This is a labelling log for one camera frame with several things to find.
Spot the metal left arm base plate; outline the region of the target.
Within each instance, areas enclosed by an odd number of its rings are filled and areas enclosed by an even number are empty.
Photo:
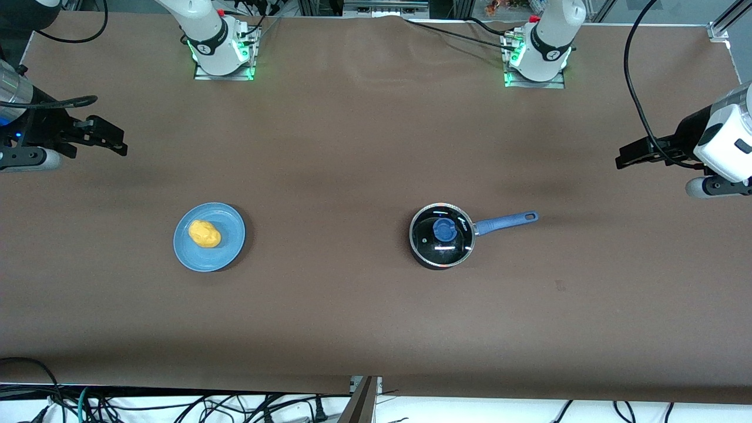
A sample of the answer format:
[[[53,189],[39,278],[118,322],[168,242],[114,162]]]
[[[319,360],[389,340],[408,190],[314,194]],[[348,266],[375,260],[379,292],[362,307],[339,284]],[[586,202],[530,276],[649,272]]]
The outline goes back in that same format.
[[[511,47],[511,50],[502,49],[504,84],[506,88],[564,89],[566,87],[562,69],[559,70],[554,78],[547,81],[534,81],[519,72],[519,69],[515,65],[518,64],[527,51],[521,28],[516,28],[513,31],[505,31],[499,36],[499,40],[502,46]]]

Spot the glass lid with blue knob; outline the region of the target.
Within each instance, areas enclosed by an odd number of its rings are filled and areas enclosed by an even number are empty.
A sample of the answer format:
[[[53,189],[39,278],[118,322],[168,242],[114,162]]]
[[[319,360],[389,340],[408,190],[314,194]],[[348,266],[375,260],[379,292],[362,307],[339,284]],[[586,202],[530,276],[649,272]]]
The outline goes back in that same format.
[[[473,251],[475,238],[470,217],[448,203],[419,209],[408,229],[412,257],[432,270],[448,270],[465,261]]]

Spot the grey metal post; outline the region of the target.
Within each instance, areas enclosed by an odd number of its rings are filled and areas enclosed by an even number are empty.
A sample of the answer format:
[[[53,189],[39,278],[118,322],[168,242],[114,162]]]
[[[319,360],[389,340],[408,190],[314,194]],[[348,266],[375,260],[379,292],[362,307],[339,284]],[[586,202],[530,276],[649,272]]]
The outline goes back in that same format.
[[[349,401],[337,423],[374,423],[374,408],[377,396],[383,393],[383,378],[351,377]]]

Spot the aluminium crossbar profile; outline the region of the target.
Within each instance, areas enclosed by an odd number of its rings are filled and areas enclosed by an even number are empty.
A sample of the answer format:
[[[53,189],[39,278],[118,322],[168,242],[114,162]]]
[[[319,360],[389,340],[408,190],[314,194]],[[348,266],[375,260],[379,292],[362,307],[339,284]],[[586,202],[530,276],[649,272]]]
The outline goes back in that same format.
[[[343,0],[343,17],[400,16],[429,19],[429,0]]]

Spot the aluminium frame corner profile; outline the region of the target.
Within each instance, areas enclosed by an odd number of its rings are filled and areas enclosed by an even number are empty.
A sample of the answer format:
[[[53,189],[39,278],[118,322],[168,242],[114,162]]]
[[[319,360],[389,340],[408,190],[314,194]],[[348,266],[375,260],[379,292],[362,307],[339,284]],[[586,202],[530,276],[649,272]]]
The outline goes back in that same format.
[[[752,11],[752,0],[734,0],[714,21],[707,24],[707,35],[714,43],[727,41],[728,30]]]

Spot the blue round plate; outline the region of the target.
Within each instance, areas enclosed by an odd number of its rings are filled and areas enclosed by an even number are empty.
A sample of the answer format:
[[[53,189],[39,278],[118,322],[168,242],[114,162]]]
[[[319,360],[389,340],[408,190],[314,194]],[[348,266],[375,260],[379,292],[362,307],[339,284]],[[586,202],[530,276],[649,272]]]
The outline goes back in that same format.
[[[196,220],[212,224],[221,235],[217,246],[199,246],[190,237],[190,226]],[[173,234],[175,256],[193,271],[219,271],[239,256],[246,239],[246,225],[239,212],[225,203],[203,203],[188,211]]]

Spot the yellow potato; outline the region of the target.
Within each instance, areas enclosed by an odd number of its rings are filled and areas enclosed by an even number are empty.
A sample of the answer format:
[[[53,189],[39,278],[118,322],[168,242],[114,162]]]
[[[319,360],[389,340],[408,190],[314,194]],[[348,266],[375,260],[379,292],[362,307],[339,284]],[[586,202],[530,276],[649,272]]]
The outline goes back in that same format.
[[[191,241],[203,249],[213,249],[223,240],[220,230],[208,220],[193,220],[187,231]]]

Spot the brown table cover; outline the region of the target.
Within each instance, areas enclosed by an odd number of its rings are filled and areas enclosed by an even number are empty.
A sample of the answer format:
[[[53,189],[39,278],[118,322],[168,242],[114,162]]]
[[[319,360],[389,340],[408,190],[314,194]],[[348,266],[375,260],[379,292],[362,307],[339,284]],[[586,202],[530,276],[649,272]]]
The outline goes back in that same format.
[[[59,382],[752,404],[752,199],[613,160],[644,131],[627,26],[585,26],[564,89],[506,88],[491,46],[398,17],[269,26],[253,81],[198,81],[171,16],[97,40],[35,35],[28,78],[124,130],[0,174],[0,358]],[[203,203],[241,214],[219,271],[179,262]],[[536,211],[448,270],[412,217]]]

